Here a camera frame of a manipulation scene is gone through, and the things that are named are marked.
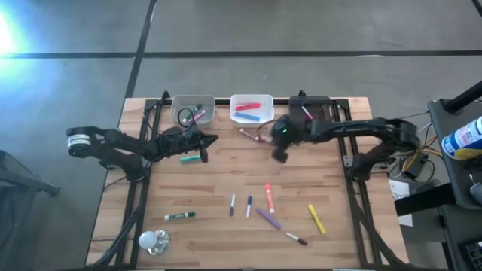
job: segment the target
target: red marker in bin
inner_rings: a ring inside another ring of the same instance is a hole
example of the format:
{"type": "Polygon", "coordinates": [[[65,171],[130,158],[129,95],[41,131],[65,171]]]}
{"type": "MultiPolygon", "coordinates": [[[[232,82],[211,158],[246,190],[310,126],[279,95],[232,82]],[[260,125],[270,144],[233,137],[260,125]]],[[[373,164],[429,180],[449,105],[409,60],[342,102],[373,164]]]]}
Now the red marker in bin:
{"type": "Polygon", "coordinates": [[[255,103],[247,104],[247,105],[238,105],[234,109],[236,109],[236,111],[242,111],[242,110],[260,108],[260,107],[261,107],[261,103],[255,102],[255,103]]]}
{"type": "Polygon", "coordinates": [[[197,114],[195,114],[194,121],[199,120],[200,117],[204,116],[205,113],[206,113],[206,110],[203,109],[201,112],[198,112],[197,114]]]}

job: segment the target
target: white plastic bin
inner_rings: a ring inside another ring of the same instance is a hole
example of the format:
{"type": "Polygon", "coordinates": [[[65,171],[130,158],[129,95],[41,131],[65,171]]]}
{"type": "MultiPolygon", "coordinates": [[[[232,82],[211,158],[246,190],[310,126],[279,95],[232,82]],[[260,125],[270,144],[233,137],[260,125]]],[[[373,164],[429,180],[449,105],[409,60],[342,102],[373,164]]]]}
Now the white plastic bin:
{"type": "Polygon", "coordinates": [[[236,127],[254,128],[261,124],[273,120],[274,105],[273,97],[267,94],[235,94],[230,99],[229,115],[236,127]],[[246,105],[250,103],[259,102],[260,108],[253,108],[248,110],[236,111],[235,107],[238,105],[246,105]],[[259,117],[259,121],[249,120],[244,117],[237,117],[235,113],[249,114],[251,116],[259,117]]]}
{"type": "MultiPolygon", "coordinates": [[[[189,108],[194,110],[197,105],[201,105],[202,108],[200,110],[206,110],[206,113],[196,120],[196,124],[199,127],[206,127],[209,123],[214,119],[214,112],[215,112],[215,98],[214,96],[210,95],[176,95],[172,98],[171,104],[171,119],[174,123],[178,122],[178,113],[183,108],[189,108]]],[[[184,119],[189,115],[188,110],[183,110],[180,115],[180,119],[184,119]]]]}

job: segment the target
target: wooden tabletop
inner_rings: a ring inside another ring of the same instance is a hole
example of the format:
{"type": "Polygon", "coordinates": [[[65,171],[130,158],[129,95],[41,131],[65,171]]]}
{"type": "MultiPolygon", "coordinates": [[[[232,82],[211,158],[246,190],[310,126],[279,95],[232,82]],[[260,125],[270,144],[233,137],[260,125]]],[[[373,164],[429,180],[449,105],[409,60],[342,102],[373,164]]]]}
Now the wooden tabletop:
{"type": "MultiPolygon", "coordinates": [[[[368,99],[347,98],[354,120],[372,118],[368,99]]],[[[145,99],[127,99],[120,128],[139,136],[145,99]]],[[[276,116],[287,106],[275,107],[276,116]]],[[[160,131],[173,125],[169,106],[161,114],[160,131]]],[[[337,140],[289,148],[288,162],[277,163],[272,147],[260,145],[239,133],[229,118],[229,106],[218,105],[205,133],[219,139],[208,148],[208,163],[180,164],[181,156],[153,165],[143,230],[166,230],[171,237],[167,253],[152,257],[139,252],[138,268],[353,268],[359,267],[337,140]],[[275,213],[284,230],[305,239],[302,246],[268,224],[256,211],[267,210],[264,185],[271,184],[275,213]],[[231,196],[236,194],[233,217],[231,196]],[[252,196],[251,217],[246,218],[247,197],[252,196]],[[313,204],[325,226],[321,235],[307,205],[313,204]],[[195,218],[164,221],[163,216],[196,212],[195,218]]],[[[360,151],[377,144],[373,137],[357,138],[360,151]]],[[[106,184],[124,173],[109,172],[106,184]]],[[[404,241],[385,175],[367,182],[377,231],[395,254],[407,261],[404,241]]],[[[129,184],[119,182],[103,194],[87,263],[93,263],[119,233],[129,184]]],[[[368,237],[364,234],[367,253],[368,237]]],[[[126,252],[129,260],[130,251],[126,252]]]]}

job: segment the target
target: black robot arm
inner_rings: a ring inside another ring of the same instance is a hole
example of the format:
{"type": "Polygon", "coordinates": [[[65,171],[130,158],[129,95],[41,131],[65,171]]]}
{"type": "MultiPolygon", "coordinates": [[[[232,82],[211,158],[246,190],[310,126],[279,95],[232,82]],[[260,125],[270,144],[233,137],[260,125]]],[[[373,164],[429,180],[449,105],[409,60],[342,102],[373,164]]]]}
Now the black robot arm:
{"type": "Polygon", "coordinates": [[[142,158],[157,162],[164,157],[199,150],[201,160],[206,163],[206,149],[218,139],[217,135],[204,134],[195,123],[186,131],[178,127],[169,128],[149,141],[136,139],[117,129],[100,129],[95,126],[69,128],[67,136],[70,155],[98,158],[99,164],[105,168],[108,165],[119,166],[126,173],[128,181],[139,181],[145,177],[142,158]]]}
{"type": "Polygon", "coordinates": [[[279,118],[271,129],[273,143],[276,146],[272,157],[279,162],[286,162],[286,149],[301,142],[314,144],[327,142],[334,137],[343,136],[376,136],[382,143],[366,154],[353,157],[350,175],[355,180],[368,180],[375,163],[386,160],[396,151],[413,151],[419,147],[416,127],[405,120],[373,120],[346,121],[331,123],[325,120],[293,121],[285,115],[279,118]]]}

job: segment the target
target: green marker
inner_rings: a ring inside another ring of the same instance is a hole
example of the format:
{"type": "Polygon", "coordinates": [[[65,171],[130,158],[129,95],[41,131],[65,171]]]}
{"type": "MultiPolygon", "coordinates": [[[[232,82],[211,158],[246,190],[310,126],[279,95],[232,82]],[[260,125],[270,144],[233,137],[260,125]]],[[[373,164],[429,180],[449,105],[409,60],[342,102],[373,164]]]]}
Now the green marker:
{"type": "Polygon", "coordinates": [[[191,161],[197,161],[197,160],[201,160],[200,155],[194,155],[192,157],[183,157],[179,159],[179,162],[184,163],[184,162],[191,162],[191,161]]]}
{"type": "Polygon", "coordinates": [[[179,218],[192,218],[195,216],[195,212],[188,212],[188,213],[182,213],[182,214],[175,214],[175,215],[164,215],[164,220],[173,220],[173,219],[179,219],[179,218]]]}
{"type": "Polygon", "coordinates": [[[182,123],[187,123],[191,118],[193,118],[193,115],[195,115],[199,110],[201,110],[203,106],[202,105],[196,105],[196,108],[192,111],[193,114],[189,113],[189,115],[185,118],[182,119],[182,123]]]}

